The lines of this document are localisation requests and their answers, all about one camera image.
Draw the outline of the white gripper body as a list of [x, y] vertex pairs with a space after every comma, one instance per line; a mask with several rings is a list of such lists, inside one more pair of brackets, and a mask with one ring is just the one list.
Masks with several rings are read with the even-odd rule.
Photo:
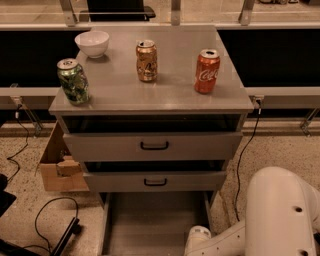
[[204, 226], [193, 226], [188, 234], [184, 256], [188, 254], [199, 244], [209, 240], [211, 238], [211, 232]]

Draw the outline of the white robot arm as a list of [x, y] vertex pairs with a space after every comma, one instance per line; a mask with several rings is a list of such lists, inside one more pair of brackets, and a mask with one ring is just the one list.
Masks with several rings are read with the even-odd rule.
[[212, 236], [190, 229], [184, 256], [319, 256], [320, 192], [280, 167], [249, 182], [245, 219]]

